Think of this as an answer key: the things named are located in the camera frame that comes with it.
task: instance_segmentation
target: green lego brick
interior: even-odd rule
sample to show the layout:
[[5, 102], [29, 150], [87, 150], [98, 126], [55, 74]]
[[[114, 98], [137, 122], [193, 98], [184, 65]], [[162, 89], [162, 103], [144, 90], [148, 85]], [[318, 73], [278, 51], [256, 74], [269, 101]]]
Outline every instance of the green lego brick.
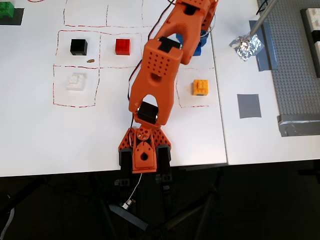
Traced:
[[9, 1], [1, 1], [0, 2], [0, 18], [9, 17], [13, 18], [15, 12], [14, 5]]

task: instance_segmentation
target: white table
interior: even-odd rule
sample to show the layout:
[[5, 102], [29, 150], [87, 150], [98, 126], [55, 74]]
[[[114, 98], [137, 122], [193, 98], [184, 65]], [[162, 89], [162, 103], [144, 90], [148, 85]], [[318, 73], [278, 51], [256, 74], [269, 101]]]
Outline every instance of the white table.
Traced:
[[[123, 12], [115, 0], [107, 6], [104, 0], [13, 2], [25, 10], [22, 26], [0, 26], [0, 177], [120, 169], [118, 145], [131, 120], [127, 80], [167, 1], [126, 0], [131, 12]], [[257, 9], [256, 0], [220, 0], [211, 34], [214, 62], [212, 47], [206, 44], [204, 57], [180, 67], [176, 79], [180, 99], [176, 92], [171, 116], [162, 128], [172, 143], [172, 166], [320, 158], [320, 136], [281, 137], [271, 72], [258, 72], [255, 58], [242, 62], [228, 47], [236, 36], [249, 32]], [[114, 48], [117, 34], [134, 43], [130, 58], [110, 60], [113, 55], [106, 54]], [[75, 60], [68, 53], [68, 41], [81, 37], [89, 41], [87, 58], [96, 60], [91, 65], [87, 58]], [[86, 92], [89, 99], [63, 92], [64, 81], [74, 72], [94, 79]], [[210, 95], [195, 100], [190, 84], [206, 78]], [[262, 117], [240, 119], [237, 94], [259, 94]], [[198, 105], [209, 107], [191, 107]]]
[[[13, 3], [24, 15], [21, 26], [0, 26], [0, 177], [120, 169], [118, 146], [132, 116], [128, 78], [168, 2]], [[87, 56], [71, 55], [72, 38], [87, 40]], [[116, 38], [131, 39], [130, 57], [115, 55]], [[162, 128], [172, 166], [227, 162], [210, 38], [202, 51], [180, 66]], [[66, 90], [73, 73], [86, 75], [85, 91]], [[191, 96], [194, 79], [209, 80], [208, 96]]]
[[[272, 73], [259, 72], [255, 57], [243, 62], [228, 47], [250, 31], [249, 20], [257, 19], [257, 9], [256, 0], [221, 0], [212, 31], [228, 164], [320, 159], [319, 135], [281, 137]], [[258, 94], [262, 117], [240, 119], [237, 94]]]

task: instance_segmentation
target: yellow lego brick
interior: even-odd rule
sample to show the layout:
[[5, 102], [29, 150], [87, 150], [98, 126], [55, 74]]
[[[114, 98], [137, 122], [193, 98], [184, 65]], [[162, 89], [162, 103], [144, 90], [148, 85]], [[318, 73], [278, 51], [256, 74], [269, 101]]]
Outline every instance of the yellow lego brick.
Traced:
[[207, 96], [209, 93], [208, 80], [195, 79], [193, 81], [193, 94], [194, 96]]

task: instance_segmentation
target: gray square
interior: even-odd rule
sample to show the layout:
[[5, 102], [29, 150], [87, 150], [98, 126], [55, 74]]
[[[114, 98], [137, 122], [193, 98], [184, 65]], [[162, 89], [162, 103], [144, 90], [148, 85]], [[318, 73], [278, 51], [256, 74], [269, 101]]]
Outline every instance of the gray square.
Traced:
[[258, 94], [238, 94], [237, 96], [241, 119], [261, 118]]

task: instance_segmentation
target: orange plastic part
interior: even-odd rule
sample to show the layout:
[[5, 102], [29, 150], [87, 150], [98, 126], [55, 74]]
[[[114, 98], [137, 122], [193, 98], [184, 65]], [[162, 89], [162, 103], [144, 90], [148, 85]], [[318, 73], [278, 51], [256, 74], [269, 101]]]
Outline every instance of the orange plastic part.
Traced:
[[[214, 17], [218, 0], [177, 0], [175, 7], [155, 39], [180, 34], [183, 37], [183, 56], [181, 63], [189, 64], [200, 41], [201, 30], [207, 31]], [[194, 14], [187, 15], [187, 5], [198, 8]]]
[[[169, 53], [159, 50], [161, 42], [151, 39], [144, 46], [141, 70], [131, 89], [129, 110], [137, 123], [159, 129], [168, 121], [174, 105], [174, 83], [183, 52], [173, 47]], [[138, 118], [137, 112], [147, 95], [155, 97], [159, 113], [155, 124]]]
[[[201, 30], [209, 29], [217, 4], [218, 0], [177, 0], [155, 38], [144, 46], [141, 69], [132, 85], [129, 101], [134, 120], [141, 124], [138, 129], [132, 128], [134, 132], [130, 133], [133, 173], [156, 172], [156, 147], [168, 145], [171, 148], [171, 143], [160, 128], [167, 123], [174, 104], [174, 82], [179, 65], [190, 62], [199, 44]], [[172, 47], [169, 52], [159, 50], [162, 44], [159, 39], [173, 34], [182, 35], [182, 49]], [[138, 109], [147, 95], [154, 96], [158, 106], [154, 124], [138, 116]], [[119, 150], [131, 148], [131, 145], [128, 130]]]
[[136, 137], [133, 144], [132, 172], [152, 173], [157, 171], [157, 155], [152, 130], [140, 126], [135, 130]]

